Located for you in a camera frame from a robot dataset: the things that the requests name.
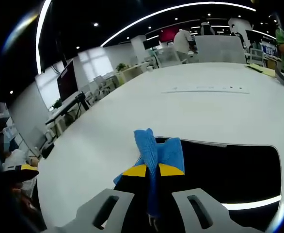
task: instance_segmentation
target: white table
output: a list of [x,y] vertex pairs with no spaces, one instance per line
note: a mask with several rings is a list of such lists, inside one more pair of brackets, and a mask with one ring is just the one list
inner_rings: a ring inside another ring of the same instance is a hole
[[120,78],[122,78],[124,83],[129,82],[130,80],[132,80],[133,78],[139,76],[140,74],[146,72],[146,67],[149,65],[149,62],[143,62],[140,64],[137,64],[135,66],[132,66],[128,69],[125,69],[123,71],[120,71],[118,73],[116,73],[116,76],[119,76]]
[[[174,87],[242,86],[249,94],[184,92]],[[273,145],[282,165],[284,86],[242,64],[197,63],[156,69],[119,87],[83,114],[39,163],[38,191],[47,226],[73,220],[77,209],[139,157],[133,131],[194,141]]]
[[61,128],[59,120],[57,121],[58,117],[65,114],[70,109],[72,109],[74,107],[74,105],[79,104],[79,103],[81,103],[81,105],[83,105],[83,108],[85,109],[85,111],[87,111],[89,109],[89,107],[87,106],[87,104],[85,102],[85,99],[84,99],[85,97],[83,97],[82,99],[80,99],[80,98],[77,99],[80,94],[82,94],[82,93],[80,91],[77,91],[77,92],[73,93],[70,97],[68,97],[62,103],[62,105],[49,116],[49,118],[47,119],[45,124],[48,125],[50,123],[54,123],[56,125],[59,133],[62,134],[63,130]]

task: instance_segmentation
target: white shirt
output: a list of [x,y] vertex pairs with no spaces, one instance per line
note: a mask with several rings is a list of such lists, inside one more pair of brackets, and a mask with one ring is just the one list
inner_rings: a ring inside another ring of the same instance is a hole
[[[19,166],[23,164],[30,164],[31,158],[26,155],[25,152],[22,150],[16,149],[14,150],[11,155],[5,159],[4,163],[2,164],[2,167],[4,171],[8,169],[10,166]],[[22,190],[25,192],[25,194],[28,197],[32,196],[33,188],[36,183],[36,177],[34,177],[31,180],[24,181],[22,183]]]
[[232,33],[237,33],[238,32],[238,28],[237,28],[236,25],[231,29],[231,32]]
[[4,163],[2,164],[3,169],[6,170],[9,166],[18,166],[23,164],[29,164],[30,158],[26,155],[25,152],[22,150],[16,149],[14,150],[11,155],[5,159]]
[[189,31],[181,30],[174,37],[174,49],[177,52],[188,53],[189,41],[191,41],[191,35]]

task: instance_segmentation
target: ceiling light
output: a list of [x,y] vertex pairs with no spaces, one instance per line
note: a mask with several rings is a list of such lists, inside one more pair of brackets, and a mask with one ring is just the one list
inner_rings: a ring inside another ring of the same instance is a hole
[[229,26],[224,26],[224,25],[212,25],[212,28],[229,28]]
[[156,37],[159,37],[159,35],[155,35],[155,36],[153,36],[153,37],[151,37],[151,38],[148,38],[148,39],[146,39],[146,40],[151,40],[151,39],[154,39],[154,38],[156,38]]
[[173,7],[169,7],[169,8],[163,9],[161,11],[154,12],[154,13],[152,13],[150,15],[147,15],[147,16],[145,16],[143,18],[140,18],[140,19],[134,21],[133,23],[127,25],[126,27],[124,27],[123,29],[121,29],[120,31],[118,31],[117,33],[112,35],[105,42],[103,42],[101,47],[105,46],[107,43],[109,43],[111,40],[113,40],[115,37],[117,37],[120,33],[126,31],[128,28],[131,28],[132,26],[136,25],[137,23],[142,22],[143,20],[146,20],[146,19],[148,19],[150,17],[153,17],[155,15],[158,15],[158,14],[161,14],[163,12],[170,11],[170,10],[174,10],[174,9],[178,9],[178,8],[182,8],[182,7],[187,7],[187,6],[196,6],[196,5],[228,5],[228,6],[240,7],[240,8],[243,8],[243,9],[247,9],[247,10],[256,12],[255,9],[253,9],[251,7],[248,7],[248,6],[243,6],[243,5],[229,3],[229,2],[220,2],[220,1],[192,2],[192,3],[182,4],[182,5],[178,5],[178,6],[173,6]]
[[256,32],[256,33],[260,33],[260,34],[262,34],[262,35],[266,35],[266,36],[269,36],[269,37],[271,37],[272,39],[276,39],[275,37],[273,37],[273,36],[271,36],[271,35],[268,35],[268,34],[266,34],[266,33],[262,33],[262,32],[260,32],[260,31],[256,31],[256,30],[252,30],[253,32]]
[[35,36],[35,58],[36,58],[36,67],[37,67],[37,73],[41,74],[41,58],[40,58],[40,52],[39,52],[39,42],[40,42],[40,36],[41,31],[44,23],[44,19],[48,10],[48,7],[50,5],[51,0],[46,0],[43,4],[39,20],[37,22],[37,29],[36,29],[36,36]]

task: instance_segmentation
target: blue towel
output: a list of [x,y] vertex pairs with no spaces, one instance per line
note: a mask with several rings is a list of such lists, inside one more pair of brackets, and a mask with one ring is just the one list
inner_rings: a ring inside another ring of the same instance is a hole
[[[149,170],[149,193],[147,212],[152,217],[159,217],[156,169],[159,163],[174,166],[185,172],[181,141],[179,138],[170,138],[165,143],[156,143],[151,129],[136,130],[134,132],[136,144],[141,154],[135,166],[146,164]],[[121,174],[114,179],[117,184]]]

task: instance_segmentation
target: cable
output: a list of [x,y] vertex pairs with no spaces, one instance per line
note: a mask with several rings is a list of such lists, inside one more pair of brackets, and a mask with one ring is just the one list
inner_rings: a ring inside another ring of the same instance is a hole
[[78,114],[79,114],[79,111],[80,111],[80,107],[81,107],[81,106],[82,106],[82,104],[79,103],[79,109],[78,109],[78,111],[77,111],[77,113],[76,113],[76,115],[75,115],[74,121],[76,121],[76,119],[78,118]]
[[56,71],[58,74],[60,74],[59,70],[57,70],[54,65],[52,65],[52,66],[54,67],[55,71]]
[[57,75],[60,75],[60,72],[54,67],[54,65],[51,66],[51,69],[52,69]]

